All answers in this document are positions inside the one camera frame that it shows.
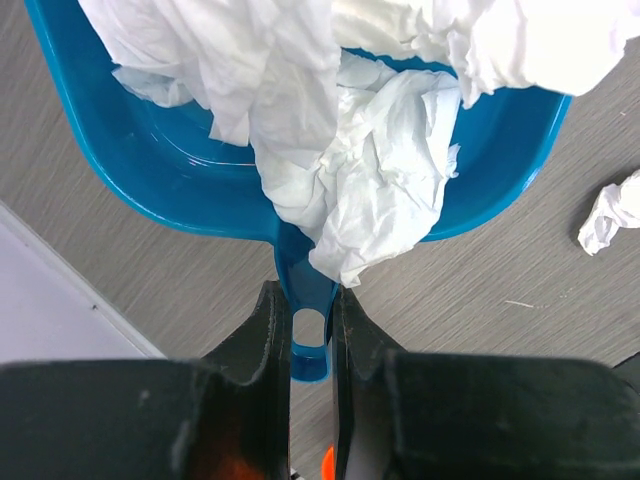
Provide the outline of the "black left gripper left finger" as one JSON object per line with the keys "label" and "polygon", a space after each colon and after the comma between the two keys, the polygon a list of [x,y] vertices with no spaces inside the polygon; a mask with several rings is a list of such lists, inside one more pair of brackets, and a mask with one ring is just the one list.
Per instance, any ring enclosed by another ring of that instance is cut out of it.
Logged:
{"label": "black left gripper left finger", "polygon": [[286,479],[292,314],[268,281],[200,359],[1,368],[5,479]]}

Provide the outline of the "blue plastic dustpan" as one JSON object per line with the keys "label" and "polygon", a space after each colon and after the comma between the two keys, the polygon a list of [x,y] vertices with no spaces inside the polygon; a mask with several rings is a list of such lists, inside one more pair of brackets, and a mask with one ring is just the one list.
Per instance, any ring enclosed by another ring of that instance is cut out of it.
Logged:
{"label": "blue plastic dustpan", "polygon": [[[167,227],[270,243],[292,310],[328,315],[337,285],[311,267],[311,241],[276,215],[252,150],[211,140],[210,114],[195,104],[165,109],[126,92],[79,3],[26,8],[75,138],[104,184]],[[537,87],[503,88],[460,112],[459,177],[446,186],[429,239],[463,234],[508,208],[542,169],[570,103]]]}

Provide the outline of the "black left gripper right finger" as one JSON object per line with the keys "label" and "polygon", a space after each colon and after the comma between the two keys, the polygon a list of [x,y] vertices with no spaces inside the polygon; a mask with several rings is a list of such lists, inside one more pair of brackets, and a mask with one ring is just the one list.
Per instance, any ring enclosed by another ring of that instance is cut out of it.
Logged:
{"label": "black left gripper right finger", "polygon": [[348,289],[332,312],[337,479],[635,479],[639,359],[404,349]]}

